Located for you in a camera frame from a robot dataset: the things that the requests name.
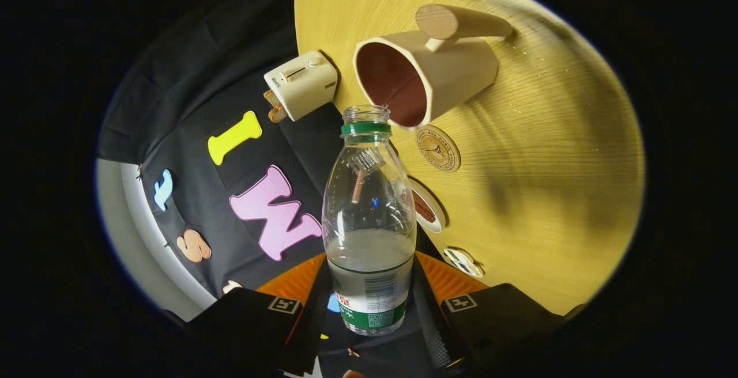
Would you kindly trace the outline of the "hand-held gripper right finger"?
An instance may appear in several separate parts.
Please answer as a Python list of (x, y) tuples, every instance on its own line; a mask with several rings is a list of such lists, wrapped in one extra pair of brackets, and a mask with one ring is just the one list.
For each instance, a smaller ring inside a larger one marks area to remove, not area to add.
[(440, 376), (462, 376), (522, 362), (561, 328), (563, 318), (510, 283), (488, 286), (416, 252), (413, 297)]

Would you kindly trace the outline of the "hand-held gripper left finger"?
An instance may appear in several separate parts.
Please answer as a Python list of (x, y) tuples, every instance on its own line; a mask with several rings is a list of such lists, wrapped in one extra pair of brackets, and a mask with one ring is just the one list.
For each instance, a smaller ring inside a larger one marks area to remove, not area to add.
[(256, 290), (235, 287), (187, 324), (228, 365), (259, 373), (313, 371), (330, 296), (325, 253)]

